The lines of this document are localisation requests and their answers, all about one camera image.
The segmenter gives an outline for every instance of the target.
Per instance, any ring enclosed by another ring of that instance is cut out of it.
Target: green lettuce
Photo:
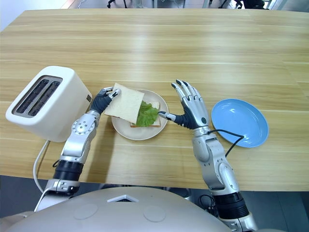
[[[142,101],[140,105],[139,114],[137,116],[137,127],[148,127],[152,125],[158,117],[159,110],[153,108],[151,104]]]

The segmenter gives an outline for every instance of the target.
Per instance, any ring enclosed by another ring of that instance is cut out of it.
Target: robot finger
[[[110,92],[112,91],[113,87],[106,87],[106,88],[103,88],[102,90],[103,91],[106,91],[106,92]]]
[[[188,100],[192,100],[193,96],[184,81],[176,79],[176,83],[180,85]]]
[[[186,82],[186,81],[183,81],[184,82],[184,84],[187,86],[187,88],[189,89],[189,91],[190,91],[190,93],[191,93],[191,95],[192,95],[192,98],[193,98],[193,100],[196,100],[196,99],[198,99],[197,98],[197,90],[192,86],[192,85],[190,85],[190,83],[189,82]]]
[[[167,120],[171,120],[173,122],[176,120],[176,115],[166,113],[164,111],[160,111],[158,114],[159,114],[160,117],[165,118]]]
[[[174,82],[172,83],[172,86],[176,90],[176,92],[178,93],[178,96],[179,96],[180,100],[183,101],[183,98],[185,98],[186,95],[184,94],[182,89]]]
[[[121,93],[120,89],[116,89],[113,93],[109,94],[108,96],[113,100],[115,97],[117,97]]]
[[[194,87],[192,87],[193,89],[194,89],[194,91],[195,91],[195,93],[197,94],[196,96],[195,96],[195,99],[199,99],[199,101],[201,102],[204,102],[203,101],[203,99],[202,99],[202,96],[200,95],[200,93],[198,92],[198,90],[196,89],[196,88],[194,88]]]

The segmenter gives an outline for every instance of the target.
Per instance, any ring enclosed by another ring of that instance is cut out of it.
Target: gray floor
[[[100,184],[81,183],[78,194],[95,191]],[[208,190],[191,189],[190,200],[199,205],[198,198]],[[271,228],[287,232],[309,231],[309,192],[251,192],[242,195],[260,229]],[[41,196],[32,179],[0,176],[0,218],[33,211]]]
[[[70,8],[78,8],[82,0],[75,0]],[[109,0],[85,0],[80,8],[107,8]],[[153,8],[153,0],[141,0],[143,7]],[[213,0],[212,4],[206,4],[206,8],[218,8],[224,0]],[[204,0],[158,0],[158,8],[202,8]],[[133,8],[132,0],[126,0],[128,8]],[[124,8],[123,0],[111,3],[111,8]],[[227,0],[223,8],[235,9],[236,2]],[[309,12],[309,0],[265,0],[264,8],[271,10]]]

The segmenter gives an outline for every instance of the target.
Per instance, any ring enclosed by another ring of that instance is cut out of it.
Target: toaster power cord
[[[38,162],[39,162],[40,157],[41,157],[43,154],[45,154],[45,152],[47,151],[47,148],[48,148],[49,143],[50,143],[50,141],[49,141],[49,140],[46,140],[46,142],[44,143],[42,149],[40,150],[40,152],[39,152],[37,158],[36,158],[35,161],[34,161],[33,170],[32,170],[34,182],[35,182],[35,184],[37,185],[38,189],[41,191],[41,193],[43,193],[43,189],[42,189],[42,187],[40,186],[40,183],[39,183],[39,181],[38,181],[38,177],[37,177],[37,165],[38,165]]]

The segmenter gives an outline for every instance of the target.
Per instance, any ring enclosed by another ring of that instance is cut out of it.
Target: white bread
[[[156,108],[158,110],[160,110],[160,102],[158,101],[145,101],[147,104],[151,104],[153,108]],[[153,124],[150,125],[150,127],[160,127],[161,123],[160,123],[160,117],[158,116],[155,120],[155,122]],[[133,123],[130,123],[130,127],[137,127],[136,125],[134,125]]]
[[[114,89],[120,89],[121,93],[112,100],[104,114],[136,123],[144,93],[129,89],[118,83],[115,83]]]

